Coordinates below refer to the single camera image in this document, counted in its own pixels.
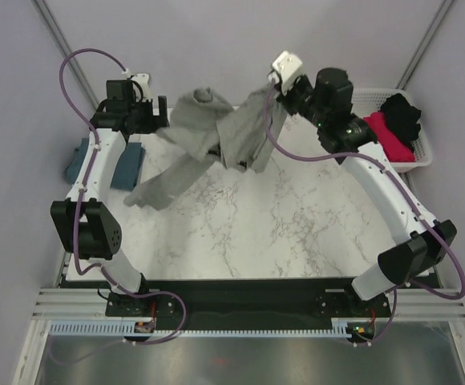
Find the grey t shirt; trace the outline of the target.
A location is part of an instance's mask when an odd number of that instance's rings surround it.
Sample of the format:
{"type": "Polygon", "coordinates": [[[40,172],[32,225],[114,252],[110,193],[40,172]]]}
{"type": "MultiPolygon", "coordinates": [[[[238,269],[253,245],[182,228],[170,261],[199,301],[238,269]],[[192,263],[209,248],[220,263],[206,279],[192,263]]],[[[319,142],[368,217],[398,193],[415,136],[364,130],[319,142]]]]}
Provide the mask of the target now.
{"type": "Polygon", "coordinates": [[[265,129],[270,124],[277,138],[288,116],[280,103],[268,100],[271,90],[266,85],[253,91],[237,108],[209,87],[182,95],[172,109],[169,126],[156,134],[184,154],[160,174],[137,185],[124,204],[166,209],[215,163],[239,172],[263,172],[274,150],[265,129]]]}

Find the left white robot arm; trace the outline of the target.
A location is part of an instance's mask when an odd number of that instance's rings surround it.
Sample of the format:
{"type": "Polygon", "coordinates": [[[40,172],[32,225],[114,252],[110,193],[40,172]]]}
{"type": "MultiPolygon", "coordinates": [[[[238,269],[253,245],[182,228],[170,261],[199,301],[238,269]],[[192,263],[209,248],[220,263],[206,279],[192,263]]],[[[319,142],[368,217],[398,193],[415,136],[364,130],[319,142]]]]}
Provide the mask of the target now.
{"type": "Polygon", "coordinates": [[[146,73],[107,81],[107,97],[90,120],[91,134],[79,174],[67,197],[51,205],[51,218],[76,271],[98,269],[107,279],[107,316],[149,316],[155,305],[145,277],[121,249],[122,229],[106,206],[130,137],[168,126],[167,100],[159,97],[155,111],[149,83],[146,73]]]}

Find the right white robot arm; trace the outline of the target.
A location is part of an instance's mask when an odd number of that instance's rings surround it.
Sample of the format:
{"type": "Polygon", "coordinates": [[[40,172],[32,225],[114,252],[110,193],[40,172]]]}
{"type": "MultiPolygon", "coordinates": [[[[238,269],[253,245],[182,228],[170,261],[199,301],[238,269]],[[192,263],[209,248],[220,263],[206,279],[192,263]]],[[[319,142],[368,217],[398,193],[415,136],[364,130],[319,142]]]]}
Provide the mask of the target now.
{"type": "Polygon", "coordinates": [[[345,310],[362,315],[371,308],[372,299],[413,283],[450,255],[456,227],[421,206],[391,166],[368,123],[352,112],[354,86],[345,71],[325,68],[311,83],[301,70],[286,68],[273,71],[269,79],[284,109],[317,129],[325,159],[336,160],[363,187],[394,241],[343,295],[345,310]]]}

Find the folded blue t shirt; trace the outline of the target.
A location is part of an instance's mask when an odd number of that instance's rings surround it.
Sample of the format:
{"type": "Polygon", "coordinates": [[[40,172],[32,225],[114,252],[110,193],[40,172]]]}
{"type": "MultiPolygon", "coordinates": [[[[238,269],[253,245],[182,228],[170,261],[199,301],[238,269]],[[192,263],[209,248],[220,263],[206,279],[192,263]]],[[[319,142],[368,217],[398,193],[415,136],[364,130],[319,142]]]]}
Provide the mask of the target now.
{"type": "MultiPolygon", "coordinates": [[[[68,184],[74,184],[87,153],[89,139],[83,138],[74,150],[72,161],[65,168],[63,178],[68,184]]],[[[140,178],[144,163],[145,149],[141,143],[128,143],[120,156],[111,180],[111,188],[131,192],[140,178]]]]}

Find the white plastic basket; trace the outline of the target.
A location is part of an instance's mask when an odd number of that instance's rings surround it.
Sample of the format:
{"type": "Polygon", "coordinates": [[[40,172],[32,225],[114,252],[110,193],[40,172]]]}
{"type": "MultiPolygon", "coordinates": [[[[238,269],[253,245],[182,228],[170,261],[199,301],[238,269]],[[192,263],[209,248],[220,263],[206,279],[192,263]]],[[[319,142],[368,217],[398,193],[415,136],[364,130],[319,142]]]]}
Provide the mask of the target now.
{"type": "MultiPolygon", "coordinates": [[[[354,113],[362,118],[371,115],[373,112],[380,111],[381,105],[392,95],[400,93],[404,95],[407,101],[417,108],[410,94],[403,90],[387,89],[387,88],[357,88],[354,90],[352,103],[354,105],[354,113]]],[[[431,146],[424,128],[421,125],[421,131],[418,139],[413,143],[415,161],[412,163],[392,163],[397,172],[405,173],[415,168],[426,167],[432,162],[431,146]]]]}

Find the black t shirt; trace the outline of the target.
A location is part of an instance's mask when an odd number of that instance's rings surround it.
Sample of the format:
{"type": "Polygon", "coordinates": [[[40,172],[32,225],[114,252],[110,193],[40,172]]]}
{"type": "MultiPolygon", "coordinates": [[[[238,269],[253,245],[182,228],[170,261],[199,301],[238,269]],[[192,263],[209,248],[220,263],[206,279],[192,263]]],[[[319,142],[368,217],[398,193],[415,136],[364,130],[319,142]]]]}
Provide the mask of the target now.
{"type": "Polygon", "coordinates": [[[406,97],[400,93],[389,97],[380,107],[387,128],[406,145],[414,150],[413,143],[419,138],[422,112],[412,106],[406,97]]]}

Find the red t shirt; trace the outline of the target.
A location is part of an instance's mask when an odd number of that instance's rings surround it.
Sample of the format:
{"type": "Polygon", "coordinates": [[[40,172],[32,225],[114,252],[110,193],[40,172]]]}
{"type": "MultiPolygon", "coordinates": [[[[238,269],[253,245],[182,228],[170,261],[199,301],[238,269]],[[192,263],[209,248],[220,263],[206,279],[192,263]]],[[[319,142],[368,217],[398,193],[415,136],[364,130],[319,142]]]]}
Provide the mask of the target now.
{"type": "Polygon", "coordinates": [[[375,133],[378,142],[392,163],[412,163],[415,161],[414,152],[404,145],[397,136],[386,126],[382,112],[376,111],[366,116],[363,120],[375,133]]]}

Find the right corner aluminium post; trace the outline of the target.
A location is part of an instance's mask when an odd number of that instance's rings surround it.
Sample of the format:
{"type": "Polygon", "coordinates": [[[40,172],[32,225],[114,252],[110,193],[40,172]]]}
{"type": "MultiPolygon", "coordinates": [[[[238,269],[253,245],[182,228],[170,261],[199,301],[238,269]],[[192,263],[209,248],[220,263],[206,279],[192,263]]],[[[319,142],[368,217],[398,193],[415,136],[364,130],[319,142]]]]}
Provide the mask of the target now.
{"type": "Polygon", "coordinates": [[[458,3],[456,0],[442,0],[434,13],[433,18],[428,24],[425,32],[419,40],[418,46],[414,49],[410,60],[408,61],[399,81],[396,84],[396,88],[399,90],[406,90],[413,79],[414,74],[419,68],[419,65],[425,58],[429,51],[432,43],[440,32],[442,26],[446,22],[450,13],[458,3]]]}

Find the corner aluminium post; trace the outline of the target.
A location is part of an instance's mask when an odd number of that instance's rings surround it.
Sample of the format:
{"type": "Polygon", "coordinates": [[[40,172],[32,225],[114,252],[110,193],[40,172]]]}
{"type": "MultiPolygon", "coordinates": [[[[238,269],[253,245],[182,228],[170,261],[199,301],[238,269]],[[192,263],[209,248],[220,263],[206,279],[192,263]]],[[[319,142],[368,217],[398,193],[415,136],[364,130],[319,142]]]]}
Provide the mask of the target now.
{"type": "MultiPolygon", "coordinates": [[[[31,0],[30,1],[36,9],[38,16],[47,28],[49,35],[53,39],[59,53],[65,59],[71,52],[71,45],[67,41],[65,34],[63,33],[61,26],[59,25],[53,11],[48,6],[45,0],[31,0]]],[[[79,86],[79,90],[84,94],[85,99],[92,107],[98,106],[98,100],[96,94],[91,89],[91,85],[88,82],[86,75],[83,72],[80,64],[76,59],[72,59],[68,65],[71,74],[75,77],[75,81],[79,86]]]]}
{"type": "Polygon", "coordinates": [[[413,79],[414,74],[419,68],[419,65],[425,58],[429,51],[432,43],[440,32],[442,26],[446,22],[450,13],[458,3],[456,0],[442,0],[434,13],[433,18],[428,24],[425,32],[419,40],[418,46],[414,49],[410,60],[408,61],[399,81],[396,84],[396,88],[399,90],[406,90],[413,79]]]}

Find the left corner aluminium post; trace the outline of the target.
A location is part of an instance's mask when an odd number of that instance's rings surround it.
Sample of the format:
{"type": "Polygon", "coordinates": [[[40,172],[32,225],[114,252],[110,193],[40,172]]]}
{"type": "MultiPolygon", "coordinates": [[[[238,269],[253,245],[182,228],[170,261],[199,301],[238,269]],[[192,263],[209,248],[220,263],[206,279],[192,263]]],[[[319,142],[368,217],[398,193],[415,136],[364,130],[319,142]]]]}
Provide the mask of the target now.
{"type": "MultiPolygon", "coordinates": [[[[31,0],[30,1],[36,9],[38,16],[47,28],[49,35],[53,39],[59,53],[65,59],[71,52],[71,45],[67,41],[65,34],[63,33],[61,26],[59,25],[53,11],[48,6],[45,0],[31,0]]],[[[91,85],[88,82],[86,75],[83,72],[80,64],[76,59],[72,59],[68,65],[71,74],[75,77],[75,81],[79,86],[79,90],[84,94],[85,99],[92,107],[98,106],[98,100],[96,94],[91,89],[91,85]]]]}

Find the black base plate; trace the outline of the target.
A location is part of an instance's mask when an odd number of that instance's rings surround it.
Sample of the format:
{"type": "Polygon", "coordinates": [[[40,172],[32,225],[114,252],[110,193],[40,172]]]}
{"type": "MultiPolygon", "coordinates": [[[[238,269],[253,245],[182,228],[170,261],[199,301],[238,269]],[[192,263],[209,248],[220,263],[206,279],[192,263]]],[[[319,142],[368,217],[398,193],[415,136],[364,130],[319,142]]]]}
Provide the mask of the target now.
{"type": "MultiPolygon", "coordinates": [[[[371,320],[390,315],[383,296],[363,302],[354,298],[350,278],[158,280],[147,283],[155,305],[149,316],[172,329],[192,326],[323,326],[332,318],[371,320]]],[[[64,289],[110,293],[106,282],[63,280],[64,289]]]]}

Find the aluminium frame rail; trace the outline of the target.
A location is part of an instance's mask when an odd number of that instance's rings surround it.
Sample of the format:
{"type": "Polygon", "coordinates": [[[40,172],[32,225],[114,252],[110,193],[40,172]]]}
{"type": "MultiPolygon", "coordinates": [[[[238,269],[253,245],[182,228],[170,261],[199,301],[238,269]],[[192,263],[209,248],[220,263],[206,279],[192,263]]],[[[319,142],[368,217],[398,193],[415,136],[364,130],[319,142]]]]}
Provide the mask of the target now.
{"type": "MultiPolygon", "coordinates": [[[[397,322],[465,322],[461,300],[446,300],[421,289],[400,289],[397,322]]],[[[102,319],[106,302],[92,289],[42,289],[34,306],[37,319],[102,319]]]]}

